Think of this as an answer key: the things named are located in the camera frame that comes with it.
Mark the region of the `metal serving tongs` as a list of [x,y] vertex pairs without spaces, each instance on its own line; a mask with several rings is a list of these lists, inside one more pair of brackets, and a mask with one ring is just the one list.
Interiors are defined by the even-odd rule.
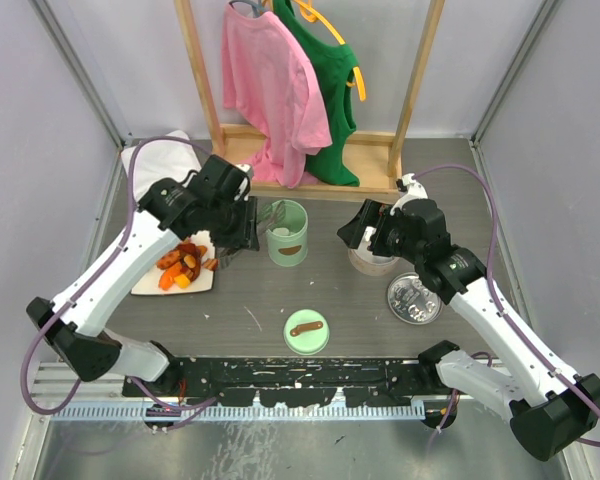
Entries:
[[[279,200],[262,205],[257,213],[256,234],[261,238],[267,230],[279,225],[285,218],[285,201]],[[217,259],[218,271],[226,269],[232,261],[242,253],[242,249],[222,249]]]

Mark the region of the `white rice ball piece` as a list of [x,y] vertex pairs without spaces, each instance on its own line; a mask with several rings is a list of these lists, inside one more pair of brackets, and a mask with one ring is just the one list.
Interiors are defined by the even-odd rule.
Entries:
[[273,234],[281,237],[288,237],[290,235],[290,231],[284,227],[278,227],[273,230]]

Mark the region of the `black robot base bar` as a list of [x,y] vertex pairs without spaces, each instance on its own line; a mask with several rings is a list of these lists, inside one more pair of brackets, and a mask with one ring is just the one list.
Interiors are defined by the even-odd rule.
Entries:
[[409,406],[416,396],[451,393],[431,363],[403,358],[179,357],[169,391],[145,387],[157,397],[182,395],[188,404],[215,398],[227,407],[266,408],[331,404],[338,393],[345,406]]

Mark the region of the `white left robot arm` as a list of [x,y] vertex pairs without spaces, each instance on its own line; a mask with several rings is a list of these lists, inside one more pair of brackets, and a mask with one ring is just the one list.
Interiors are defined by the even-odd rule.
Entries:
[[155,342],[113,333],[106,325],[141,277],[181,241],[208,233],[216,248],[258,250],[253,169],[212,155],[188,184],[155,182],[132,210],[131,224],[75,283],[27,307],[47,343],[83,382],[107,373],[144,380],[158,396],[174,393],[180,372]]

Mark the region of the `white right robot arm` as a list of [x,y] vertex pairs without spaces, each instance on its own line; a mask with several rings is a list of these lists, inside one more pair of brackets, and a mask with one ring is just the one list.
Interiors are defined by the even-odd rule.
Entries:
[[498,413],[541,461],[586,440],[600,421],[600,378],[579,375],[541,342],[482,262],[452,242],[435,201],[411,198],[391,206],[365,200],[337,235],[350,249],[368,235],[373,255],[411,263],[422,284],[463,317],[508,369],[500,374],[441,342],[421,356],[427,362],[418,370],[424,390],[439,394],[450,387],[471,395]]

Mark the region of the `white cloth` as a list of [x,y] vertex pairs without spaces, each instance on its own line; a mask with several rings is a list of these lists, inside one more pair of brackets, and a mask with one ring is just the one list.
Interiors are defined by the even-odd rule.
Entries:
[[136,203],[150,186],[163,178],[183,181],[190,170],[199,171],[200,161],[189,144],[156,141],[143,147],[134,167],[133,197]]

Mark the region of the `mint green tin canister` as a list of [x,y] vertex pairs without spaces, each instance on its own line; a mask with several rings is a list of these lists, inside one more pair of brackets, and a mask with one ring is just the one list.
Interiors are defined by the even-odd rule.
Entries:
[[[305,208],[289,199],[285,201],[285,218],[271,230],[265,232],[270,259],[281,267],[295,267],[302,263],[308,254],[308,214]],[[288,237],[273,234],[278,227],[290,231]]]

